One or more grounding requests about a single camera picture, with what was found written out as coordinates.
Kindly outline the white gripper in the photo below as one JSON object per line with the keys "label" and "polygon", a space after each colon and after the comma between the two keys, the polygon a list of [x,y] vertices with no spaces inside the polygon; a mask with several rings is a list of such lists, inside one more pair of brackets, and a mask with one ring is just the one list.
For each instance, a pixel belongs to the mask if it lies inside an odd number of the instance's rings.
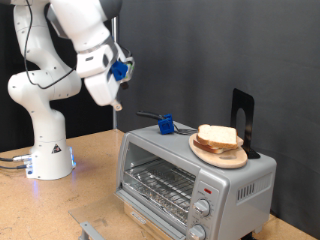
{"label": "white gripper", "polygon": [[[111,105],[115,111],[121,111],[122,105],[116,100],[119,84],[110,73],[116,60],[116,47],[102,45],[93,52],[77,55],[77,73],[84,79],[87,90],[99,106]],[[128,82],[120,86],[123,90],[129,88]]]}

